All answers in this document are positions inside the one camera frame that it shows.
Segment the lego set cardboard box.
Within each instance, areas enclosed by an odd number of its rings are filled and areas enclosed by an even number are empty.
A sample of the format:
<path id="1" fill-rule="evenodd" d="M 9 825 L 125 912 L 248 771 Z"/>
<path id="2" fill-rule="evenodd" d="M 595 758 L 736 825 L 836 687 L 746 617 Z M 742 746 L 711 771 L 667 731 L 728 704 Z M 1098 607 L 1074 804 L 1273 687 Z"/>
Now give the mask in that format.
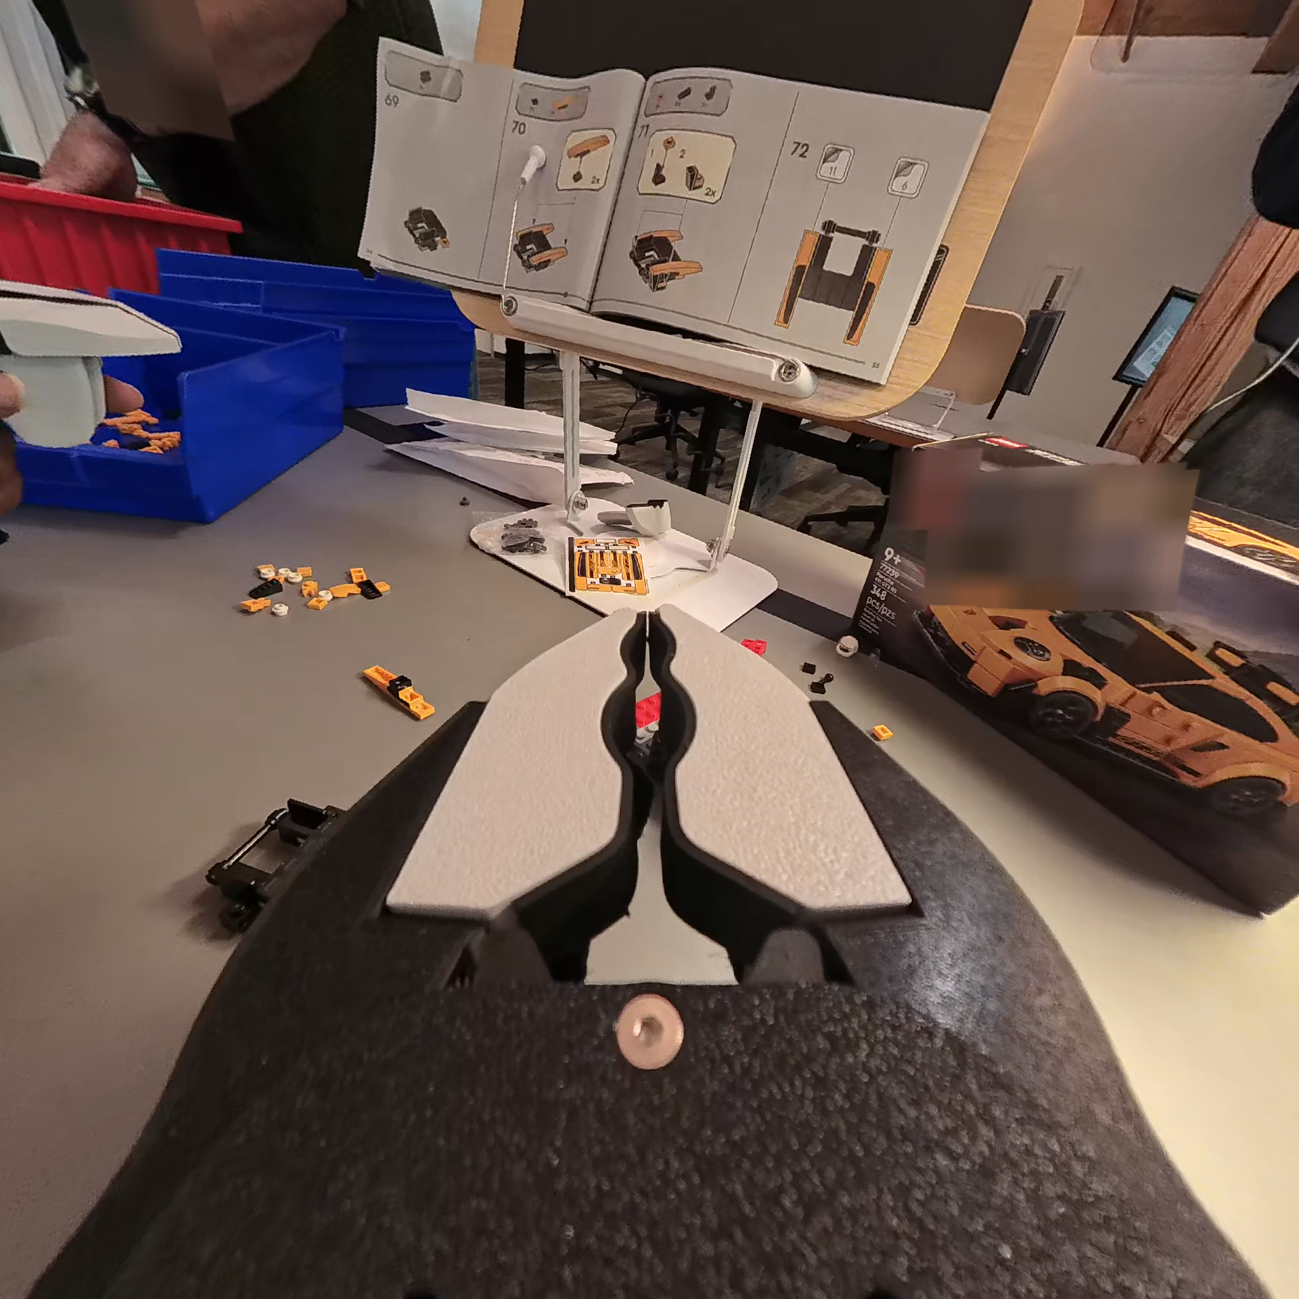
<path id="1" fill-rule="evenodd" d="M 1188 468 L 1007 438 L 883 452 L 854 600 L 926 677 L 1242 912 L 1299 900 L 1299 516 Z"/>

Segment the wooden pillar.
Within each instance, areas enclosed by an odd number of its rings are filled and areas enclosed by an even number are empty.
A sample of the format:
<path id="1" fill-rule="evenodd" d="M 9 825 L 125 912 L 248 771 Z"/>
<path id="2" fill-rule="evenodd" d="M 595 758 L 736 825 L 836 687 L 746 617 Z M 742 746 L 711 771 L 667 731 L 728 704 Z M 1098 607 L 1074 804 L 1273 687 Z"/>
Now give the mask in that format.
<path id="1" fill-rule="evenodd" d="M 1148 468 L 1171 458 L 1197 416 L 1222 394 L 1255 341 L 1261 309 L 1294 280 L 1294 271 L 1299 235 L 1250 219 L 1103 452 Z"/>

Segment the black office chair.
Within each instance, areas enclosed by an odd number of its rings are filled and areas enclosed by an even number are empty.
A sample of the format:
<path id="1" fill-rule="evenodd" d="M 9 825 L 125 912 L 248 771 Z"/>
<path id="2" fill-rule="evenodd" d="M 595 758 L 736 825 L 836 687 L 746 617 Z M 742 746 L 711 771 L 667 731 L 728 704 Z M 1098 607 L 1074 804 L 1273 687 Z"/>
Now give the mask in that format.
<path id="1" fill-rule="evenodd" d="M 633 442 L 667 442 L 667 481 L 678 481 L 684 475 L 684 452 L 690 452 L 692 455 L 690 489 L 692 494 L 722 489 L 728 481 L 722 433 L 736 430 L 742 402 L 711 394 L 711 391 L 684 384 L 684 381 L 633 374 L 633 370 L 619 370 L 619 381 L 633 391 L 633 409 L 654 402 L 654 423 L 642 423 L 642 430 L 624 423 L 613 433 L 619 458 Z"/>

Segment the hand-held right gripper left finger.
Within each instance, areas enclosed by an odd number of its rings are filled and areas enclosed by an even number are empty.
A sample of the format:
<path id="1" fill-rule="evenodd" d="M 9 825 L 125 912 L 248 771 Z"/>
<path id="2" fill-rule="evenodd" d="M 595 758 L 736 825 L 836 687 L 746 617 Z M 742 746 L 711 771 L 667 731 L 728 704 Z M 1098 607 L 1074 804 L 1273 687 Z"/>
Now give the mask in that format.
<path id="1" fill-rule="evenodd" d="M 560 984 L 589 981 L 589 940 L 639 891 L 628 753 L 642 646 L 642 613 L 613 613 L 489 696 L 383 891 L 391 914 L 514 925 Z"/>

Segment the heap of orange lego parts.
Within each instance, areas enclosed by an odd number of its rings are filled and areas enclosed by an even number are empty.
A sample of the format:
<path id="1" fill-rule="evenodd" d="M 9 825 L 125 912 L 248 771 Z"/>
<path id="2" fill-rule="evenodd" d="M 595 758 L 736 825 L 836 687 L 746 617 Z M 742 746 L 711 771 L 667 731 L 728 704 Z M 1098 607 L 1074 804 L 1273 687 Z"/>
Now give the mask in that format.
<path id="1" fill-rule="evenodd" d="M 185 433 L 136 409 L 136 412 L 103 416 L 93 442 L 132 452 L 132 455 L 173 455 Z"/>

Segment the pile of small lego pieces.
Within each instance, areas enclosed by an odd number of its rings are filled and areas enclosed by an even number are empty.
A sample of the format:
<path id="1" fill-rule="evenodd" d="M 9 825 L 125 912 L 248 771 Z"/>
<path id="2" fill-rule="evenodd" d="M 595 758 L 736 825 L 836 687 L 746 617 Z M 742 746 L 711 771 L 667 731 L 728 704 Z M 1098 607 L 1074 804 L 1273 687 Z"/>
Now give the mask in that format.
<path id="1" fill-rule="evenodd" d="M 361 565 L 342 570 L 342 578 L 311 565 L 254 565 L 254 585 L 240 595 L 241 617 L 285 617 L 325 613 L 338 600 L 383 600 L 391 578 L 374 578 Z"/>

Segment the lego instruction booklet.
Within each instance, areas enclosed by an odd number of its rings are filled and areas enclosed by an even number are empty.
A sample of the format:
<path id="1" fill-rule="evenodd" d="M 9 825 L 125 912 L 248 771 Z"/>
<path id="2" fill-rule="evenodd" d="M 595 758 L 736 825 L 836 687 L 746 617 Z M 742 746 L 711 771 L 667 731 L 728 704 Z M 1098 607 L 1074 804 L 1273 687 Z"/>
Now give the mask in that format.
<path id="1" fill-rule="evenodd" d="M 987 108 L 381 42 L 361 258 L 886 384 Z"/>

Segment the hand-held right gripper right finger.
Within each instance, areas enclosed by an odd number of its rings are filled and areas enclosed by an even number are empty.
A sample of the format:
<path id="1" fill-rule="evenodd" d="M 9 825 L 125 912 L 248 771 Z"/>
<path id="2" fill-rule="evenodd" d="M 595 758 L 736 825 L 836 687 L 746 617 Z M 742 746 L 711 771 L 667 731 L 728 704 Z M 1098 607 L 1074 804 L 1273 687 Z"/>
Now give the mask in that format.
<path id="1" fill-rule="evenodd" d="M 658 888 L 684 925 L 728 950 L 729 976 L 770 936 L 805 981 L 844 981 L 827 925 L 909 914 L 844 758 L 805 691 L 684 607 L 642 621 L 658 681 Z"/>

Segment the red plastic bin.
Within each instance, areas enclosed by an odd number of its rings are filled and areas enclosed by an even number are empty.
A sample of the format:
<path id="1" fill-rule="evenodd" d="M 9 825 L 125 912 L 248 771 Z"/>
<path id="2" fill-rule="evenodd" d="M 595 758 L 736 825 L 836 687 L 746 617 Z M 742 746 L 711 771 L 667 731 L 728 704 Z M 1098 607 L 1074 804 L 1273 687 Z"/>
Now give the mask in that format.
<path id="1" fill-rule="evenodd" d="M 0 280 L 93 299 L 108 288 L 158 291 L 158 252 L 225 256 L 240 235 L 233 219 L 168 198 L 95 198 L 0 179 Z"/>

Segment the black lego frame assembly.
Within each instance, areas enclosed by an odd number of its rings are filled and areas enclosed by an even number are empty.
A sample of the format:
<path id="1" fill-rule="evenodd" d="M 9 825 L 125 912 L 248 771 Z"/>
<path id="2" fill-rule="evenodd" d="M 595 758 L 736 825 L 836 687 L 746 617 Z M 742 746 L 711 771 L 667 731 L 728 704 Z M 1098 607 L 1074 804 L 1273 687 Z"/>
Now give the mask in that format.
<path id="1" fill-rule="evenodd" d="M 283 804 L 240 851 L 207 866 L 217 925 L 241 936 L 283 891 L 285 866 L 342 817 L 342 807 Z"/>

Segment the blue plastic bin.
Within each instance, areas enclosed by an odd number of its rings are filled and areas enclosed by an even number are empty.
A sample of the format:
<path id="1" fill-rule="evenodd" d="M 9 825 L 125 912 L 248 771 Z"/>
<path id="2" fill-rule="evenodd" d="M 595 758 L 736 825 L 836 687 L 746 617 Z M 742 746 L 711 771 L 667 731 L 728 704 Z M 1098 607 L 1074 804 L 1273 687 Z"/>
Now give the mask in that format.
<path id="1" fill-rule="evenodd" d="M 223 302 L 342 334 L 346 409 L 479 394 L 479 323 L 447 288 L 361 275 L 342 268 L 158 252 L 158 291 Z"/>
<path id="2" fill-rule="evenodd" d="M 108 357 L 173 452 L 14 442 L 20 505 L 210 525 L 342 433 L 342 328 L 158 291 L 108 299 L 181 328 L 181 354 Z"/>

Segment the orange lego strip black clip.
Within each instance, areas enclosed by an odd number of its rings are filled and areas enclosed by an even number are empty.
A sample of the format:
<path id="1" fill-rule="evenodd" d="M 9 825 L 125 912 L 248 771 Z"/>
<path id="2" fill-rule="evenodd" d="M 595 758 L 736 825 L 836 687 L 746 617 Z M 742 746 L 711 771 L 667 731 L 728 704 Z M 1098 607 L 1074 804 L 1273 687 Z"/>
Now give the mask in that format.
<path id="1" fill-rule="evenodd" d="M 405 721 L 435 721 L 435 704 L 414 687 L 414 677 L 366 664 L 366 687 L 381 687 Z"/>

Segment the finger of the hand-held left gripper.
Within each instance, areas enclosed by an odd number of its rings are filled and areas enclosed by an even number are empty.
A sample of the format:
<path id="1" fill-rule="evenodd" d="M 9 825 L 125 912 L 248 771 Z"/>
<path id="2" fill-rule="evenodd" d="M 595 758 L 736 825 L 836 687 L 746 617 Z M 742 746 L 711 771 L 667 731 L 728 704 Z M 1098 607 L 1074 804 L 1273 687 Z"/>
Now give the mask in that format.
<path id="1" fill-rule="evenodd" d="M 0 345 L 9 357 L 173 357 L 181 328 L 136 309 L 0 309 Z"/>
<path id="2" fill-rule="evenodd" d="M 38 280 L 0 280 L 0 299 L 27 299 L 27 302 L 68 302 L 68 309 L 118 309 L 118 313 L 136 313 L 132 302 L 93 299 L 93 291 L 74 291 L 74 288 L 38 288 Z"/>

